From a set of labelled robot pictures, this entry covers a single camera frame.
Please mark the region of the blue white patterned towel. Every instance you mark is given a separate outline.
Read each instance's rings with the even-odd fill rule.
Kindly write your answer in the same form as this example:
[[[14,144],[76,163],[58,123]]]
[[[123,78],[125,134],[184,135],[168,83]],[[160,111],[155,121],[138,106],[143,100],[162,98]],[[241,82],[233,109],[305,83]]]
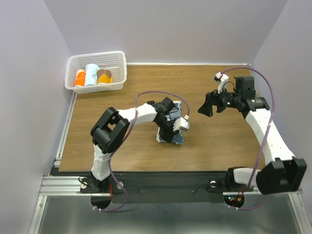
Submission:
[[[177,120],[178,118],[181,117],[181,114],[182,114],[181,101],[173,101],[173,103],[175,104],[175,108],[173,108],[170,111],[170,113],[166,115],[166,118],[168,118],[170,121]],[[158,143],[169,143],[168,141],[166,141],[160,136],[160,128],[158,128],[157,130],[156,140]],[[176,135],[173,136],[171,144],[182,145],[183,141],[184,141],[183,132],[180,130]]]

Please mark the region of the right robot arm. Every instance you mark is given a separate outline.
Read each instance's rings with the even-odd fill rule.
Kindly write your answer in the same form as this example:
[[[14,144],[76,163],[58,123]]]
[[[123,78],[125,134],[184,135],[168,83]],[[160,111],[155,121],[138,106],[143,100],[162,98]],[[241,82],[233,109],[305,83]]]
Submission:
[[[257,97],[254,78],[236,77],[233,92],[226,89],[229,78],[217,73],[215,81],[218,88],[206,94],[204,104],[198,112],[213,116],[213,106],[217,113],[226,108],[237,109],[252,128],[260,145],[260,156],[264,156],[265,167],[232,167],[228,169],[224,184],[229,190],[241,185],[257,188],[263,195],[295,192],[299,189],[307,164],[304,159],[296,158],[288,148],[276,128],[273,111],[263,97]]]

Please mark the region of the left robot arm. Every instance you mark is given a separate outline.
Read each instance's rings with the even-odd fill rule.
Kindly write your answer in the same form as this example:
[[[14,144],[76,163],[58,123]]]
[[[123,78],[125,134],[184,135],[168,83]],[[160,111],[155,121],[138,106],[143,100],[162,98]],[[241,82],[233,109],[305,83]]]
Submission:
[[[105,110],[90,132],[94,145],[90,186],[97,192],[104,192],[108,188],[110,158],[134,126],[154,122],[158,126],[157,137],[171,143],[179,134],[179,130],[174,130],[175,120],[169,117],[176,108],[177,103],[166,97],[161,102],[148,101],[137,108],[116,110],[110,107]]]

